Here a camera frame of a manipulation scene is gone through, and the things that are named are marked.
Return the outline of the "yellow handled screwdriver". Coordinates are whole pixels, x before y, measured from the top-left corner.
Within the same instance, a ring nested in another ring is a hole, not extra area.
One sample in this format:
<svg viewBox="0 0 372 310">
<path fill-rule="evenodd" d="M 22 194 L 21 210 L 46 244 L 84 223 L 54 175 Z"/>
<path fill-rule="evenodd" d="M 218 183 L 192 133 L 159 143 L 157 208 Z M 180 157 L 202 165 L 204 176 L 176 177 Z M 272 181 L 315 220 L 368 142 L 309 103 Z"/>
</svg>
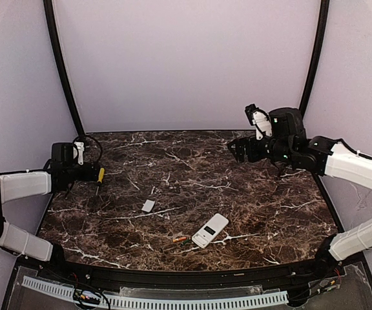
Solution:
<svg viewBox="0 0 372 310">
<path fill-rule="evenodd" d="M 105 169 L 103 167 L 101 167 L 99 169 L 98 180 L 96 182 L 96 193 L 95 193 L 96 196 L 98 195 L 99 188 L 103 184 L 104 174 L 105 174 Z"/>
</svg>

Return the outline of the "grey battery cover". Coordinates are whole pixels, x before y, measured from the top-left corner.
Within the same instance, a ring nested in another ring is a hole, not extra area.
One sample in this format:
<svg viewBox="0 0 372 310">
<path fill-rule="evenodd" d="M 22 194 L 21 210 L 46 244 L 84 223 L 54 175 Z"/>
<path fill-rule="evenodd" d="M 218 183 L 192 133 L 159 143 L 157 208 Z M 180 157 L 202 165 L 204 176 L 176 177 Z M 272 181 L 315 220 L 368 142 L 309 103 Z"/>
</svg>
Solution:
<svg viewBox="0 0 372 310">
<path fill-rule="evenodd" d="M 145 203 L 143 204 L 143 207 L 141 210 L 143 212 L 151 212 L 155 206 L 155 201 L 153 200 L 146 200 Z"/>
</svg>

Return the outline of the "white remote control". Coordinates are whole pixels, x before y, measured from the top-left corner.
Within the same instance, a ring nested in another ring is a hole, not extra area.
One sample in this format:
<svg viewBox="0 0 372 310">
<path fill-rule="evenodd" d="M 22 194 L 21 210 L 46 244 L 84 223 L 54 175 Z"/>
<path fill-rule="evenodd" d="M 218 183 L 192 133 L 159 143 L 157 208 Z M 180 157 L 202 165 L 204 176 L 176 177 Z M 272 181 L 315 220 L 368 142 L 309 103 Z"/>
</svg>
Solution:
<svg viewBox="0 0 372 310">
<path fill-rule="evenodd" d="M 205 225 L 203 225 L 193 236 L 192 242 L 198 247 L 206 248 L 220 232 L 228 225 L 229 220 L 216 213 Z"/>
</svg>

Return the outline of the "orange AA battery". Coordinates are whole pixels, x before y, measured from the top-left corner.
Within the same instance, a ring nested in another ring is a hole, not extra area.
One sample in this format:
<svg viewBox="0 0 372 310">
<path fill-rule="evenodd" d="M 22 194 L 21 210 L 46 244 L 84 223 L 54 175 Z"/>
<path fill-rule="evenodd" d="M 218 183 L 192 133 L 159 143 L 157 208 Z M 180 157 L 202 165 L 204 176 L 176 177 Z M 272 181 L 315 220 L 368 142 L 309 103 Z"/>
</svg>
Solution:
<svg viewBox="0 0 372 310">
<path fill-rule="evenodd" d="M 182 237 L 178 237 L 178 238 L 173 238 L 172 241 L 174 243 L 177 243 L 177 242 L 183 242 L 183 241 L 185 241 L 187 239 L 188 239 L 188 237 L 182 236 Z"/>
</svg>

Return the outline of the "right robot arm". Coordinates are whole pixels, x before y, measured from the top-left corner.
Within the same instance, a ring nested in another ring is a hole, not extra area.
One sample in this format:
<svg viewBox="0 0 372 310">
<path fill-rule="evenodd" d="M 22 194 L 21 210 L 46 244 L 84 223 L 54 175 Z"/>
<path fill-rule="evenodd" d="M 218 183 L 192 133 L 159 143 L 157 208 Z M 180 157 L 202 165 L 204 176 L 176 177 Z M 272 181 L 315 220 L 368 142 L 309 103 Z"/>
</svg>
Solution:
<svg viewBox="0 0 372 310">
<path fill-rule="evenodd" d="M 252 136 L 228 143 L 238 163 L 268 159 L 294 170 L 350 181 L 372 190 L 372 156 L 352 149 L 343 139 L 323 136 L 307 138 L 302 114 L 297 108 L 265 112 L 256 105 L 246 106 L 245 114 L 255 128 Z M 326 238 L 316 260 L 333 263 L 372 248 L 372 219 Z"/>
</svg>

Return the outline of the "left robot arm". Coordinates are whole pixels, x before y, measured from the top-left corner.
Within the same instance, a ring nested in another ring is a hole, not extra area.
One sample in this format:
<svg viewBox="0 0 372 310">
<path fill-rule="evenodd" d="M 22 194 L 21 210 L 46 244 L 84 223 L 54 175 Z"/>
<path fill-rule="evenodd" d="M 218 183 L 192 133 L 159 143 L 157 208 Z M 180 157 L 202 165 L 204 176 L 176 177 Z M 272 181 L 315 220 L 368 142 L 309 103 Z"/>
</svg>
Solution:
<svg viewBox="0 0 372 310">
<path fill-rule="evenodd" d="M 44 240 L 8 222 L 3 205 L 57 192 L 69 192 L 77 181 L 100 185 L 104 168 L 99 160 L 86 162 L 82 141 L 55 143 L 51 157 L 42 169 L 0 173 L 0 248 L 40 262 L 59 265 L 64 262 L 62 246 Z"/>
</svg>

